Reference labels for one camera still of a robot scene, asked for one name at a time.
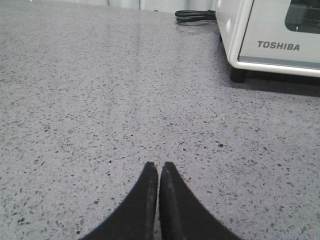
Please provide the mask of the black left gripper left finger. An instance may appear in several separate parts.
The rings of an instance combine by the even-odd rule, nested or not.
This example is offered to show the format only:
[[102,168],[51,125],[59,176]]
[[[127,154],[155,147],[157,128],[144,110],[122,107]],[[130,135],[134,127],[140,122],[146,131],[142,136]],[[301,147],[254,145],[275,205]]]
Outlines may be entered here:
[[114,212],[84,240],[152,240],[158,195],[158,172],[147,162],[134,187]]

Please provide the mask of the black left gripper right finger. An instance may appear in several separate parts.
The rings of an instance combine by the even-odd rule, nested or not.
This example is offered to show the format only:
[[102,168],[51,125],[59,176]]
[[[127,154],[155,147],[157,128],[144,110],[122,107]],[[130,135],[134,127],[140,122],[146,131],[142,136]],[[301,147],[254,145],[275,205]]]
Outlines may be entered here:
[[161,172],[159,217],[163,240],[239,239],[203,207],[172,162]]

